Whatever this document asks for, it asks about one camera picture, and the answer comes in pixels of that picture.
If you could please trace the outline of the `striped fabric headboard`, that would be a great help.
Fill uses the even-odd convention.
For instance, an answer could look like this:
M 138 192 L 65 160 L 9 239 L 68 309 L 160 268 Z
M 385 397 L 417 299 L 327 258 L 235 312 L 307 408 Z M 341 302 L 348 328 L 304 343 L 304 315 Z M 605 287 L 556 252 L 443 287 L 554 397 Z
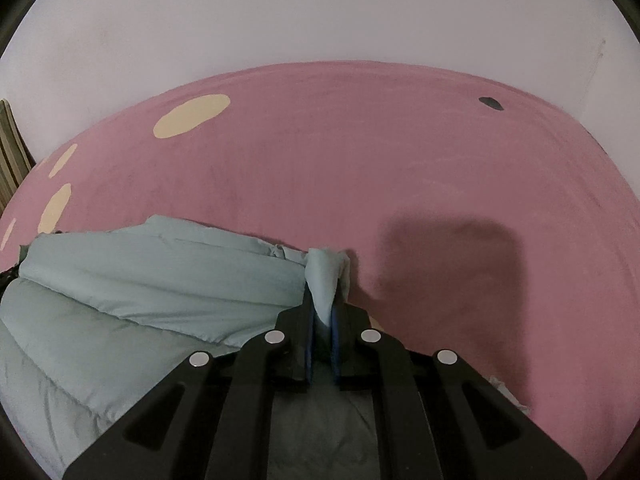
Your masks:
M 23 183 L 35 159 L 29 153 L 17 128 L 10 103 L 0 102 L 0 211 L 3 212 L 16 190 Z

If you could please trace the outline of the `pink polka dot bed sheet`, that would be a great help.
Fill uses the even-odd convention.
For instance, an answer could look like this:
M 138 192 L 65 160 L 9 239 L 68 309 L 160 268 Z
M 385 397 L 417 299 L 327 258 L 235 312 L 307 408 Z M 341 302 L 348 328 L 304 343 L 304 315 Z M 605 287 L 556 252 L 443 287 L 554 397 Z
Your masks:
M 350 298 L 414 350 L 502 379 L 597 478 L 639 418 L 639 202 L 573 117 L 434 68 L 273 65 L 105 118 L 30 173 L 1 263 L 160 214 L 344 249 Z

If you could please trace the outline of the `light blue puffer jacket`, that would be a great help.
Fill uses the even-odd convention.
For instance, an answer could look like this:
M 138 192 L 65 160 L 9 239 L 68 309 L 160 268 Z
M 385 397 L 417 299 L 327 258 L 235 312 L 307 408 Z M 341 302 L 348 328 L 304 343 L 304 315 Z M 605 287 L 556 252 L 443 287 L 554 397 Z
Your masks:
M 161 216 L 115 231 L 41 235 L 1 297 L 1 404 L 52 479 L 192 353 L 215 358 L 314 300 L 309 390 L 277 401 L 273 479 L 376 479 L 371 402 L 329 369 L 329 319 L 350 261 Z

